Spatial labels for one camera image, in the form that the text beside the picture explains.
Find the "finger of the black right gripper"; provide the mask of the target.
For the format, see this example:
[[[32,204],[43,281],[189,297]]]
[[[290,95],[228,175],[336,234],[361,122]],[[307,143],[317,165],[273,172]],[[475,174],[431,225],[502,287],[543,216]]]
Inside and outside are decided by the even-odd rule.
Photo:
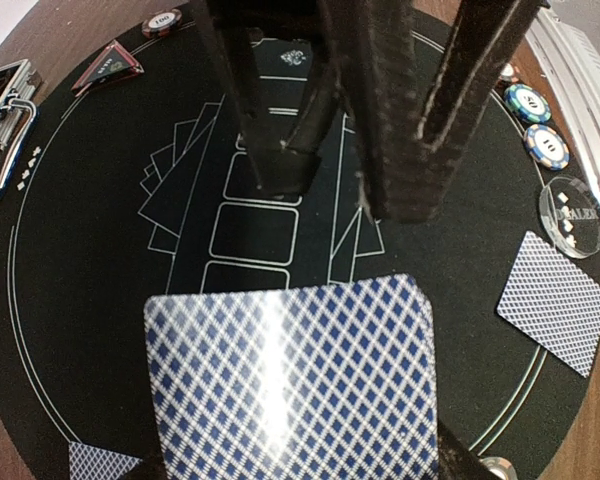
[[[271,196],[304,195],[321,163],[318,150],[338,108],[336,75],[316,1],[196,1],[194,20],[227,96],[258,186]],[[309,75],[293,127],[273,133],[263,103],[260,74],[251,45],[253,33],[307,41]]]
[[[424,222],[449,189],[491,90],[536,17],[535,1],[463,1],[424,101],[410,1],[327,1],[336,91],[353,119],[361,205],[373,220]]]

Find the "orange chips seat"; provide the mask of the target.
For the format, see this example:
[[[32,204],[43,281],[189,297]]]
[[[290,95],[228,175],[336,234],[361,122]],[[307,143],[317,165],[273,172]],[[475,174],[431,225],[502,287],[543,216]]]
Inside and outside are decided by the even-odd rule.
[[[499,81],[503,83],[517,83],[519,81],[519,70],[511,63],[506,63],[502,68]]]
[[[157,12],[143,21],[141,32],[149,39],[169,35],[179,27],[182,16],[177,8]]]
[[[517,472],[513,464],[503,457],[484,457],[480,459],[480,462],[489,470],[493,475],[501,480],[517,480]]]

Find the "red black triangle marker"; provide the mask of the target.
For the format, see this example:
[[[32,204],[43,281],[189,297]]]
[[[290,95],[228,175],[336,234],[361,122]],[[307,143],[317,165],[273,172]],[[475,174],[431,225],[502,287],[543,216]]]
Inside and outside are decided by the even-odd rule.
[[[118,41],[111,41],[71,87],[76,97],[107,82],[140,75],[140,62]]]

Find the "green chips front seat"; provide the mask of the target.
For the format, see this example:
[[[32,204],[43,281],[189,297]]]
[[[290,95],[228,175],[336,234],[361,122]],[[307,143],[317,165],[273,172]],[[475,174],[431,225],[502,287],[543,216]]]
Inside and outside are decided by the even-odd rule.
[[[546,123],[552,118],[547,100],[530,86],[518,83],[509,86],[503,94],[509,110],[526,123]]]

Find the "blue white chips front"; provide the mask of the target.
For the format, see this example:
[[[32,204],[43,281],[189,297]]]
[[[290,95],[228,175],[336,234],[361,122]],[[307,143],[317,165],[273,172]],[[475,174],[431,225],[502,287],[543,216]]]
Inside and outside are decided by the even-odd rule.
[[[544,124],[529,126],[523,135],[527,153],[539,165],[551,171],[565,169],[570,162],[570,151],[561,135]]]

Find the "orange chips front seat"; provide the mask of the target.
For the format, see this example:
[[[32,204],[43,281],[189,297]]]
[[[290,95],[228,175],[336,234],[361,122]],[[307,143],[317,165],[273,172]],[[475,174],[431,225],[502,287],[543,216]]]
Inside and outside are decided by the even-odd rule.
[[[506,63],[502,68],[499,81],[503,83],[517,83],[519,81],[519,70],[511,63]]]

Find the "clear round dealer button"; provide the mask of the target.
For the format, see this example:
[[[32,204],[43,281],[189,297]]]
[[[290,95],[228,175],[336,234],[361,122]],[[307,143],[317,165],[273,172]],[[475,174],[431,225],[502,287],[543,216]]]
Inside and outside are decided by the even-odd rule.
[[[541,190],[538,211],[554,246],[573,259],[600,251],[600,204],[580,179],[560,175]]]

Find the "blue card front seat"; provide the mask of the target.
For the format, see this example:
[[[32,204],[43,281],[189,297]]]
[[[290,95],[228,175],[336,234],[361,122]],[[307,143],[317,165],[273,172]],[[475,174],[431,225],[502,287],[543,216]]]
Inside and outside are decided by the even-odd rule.
[[[600,285],[532,231],[517,251],[496,313],[587,378],[600,340]]]

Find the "blue card seat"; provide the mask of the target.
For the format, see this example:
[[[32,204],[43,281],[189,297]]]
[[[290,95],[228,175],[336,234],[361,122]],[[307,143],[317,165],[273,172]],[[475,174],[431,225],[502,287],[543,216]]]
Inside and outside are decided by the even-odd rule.
[[[68,446],[70,480],[116,480],[138,466],[142,460],[119,452],[79,443]]]
[[[532,231],[517,251],[496,313],[587,378],[600,340],[600,285]]]

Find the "grey blue card deck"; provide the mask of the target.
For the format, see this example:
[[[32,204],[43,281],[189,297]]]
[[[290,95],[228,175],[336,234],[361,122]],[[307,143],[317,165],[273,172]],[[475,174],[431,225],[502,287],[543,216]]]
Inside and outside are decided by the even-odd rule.
[[[144,306],[171,479],[434,479],[432,307],[396,274]]]

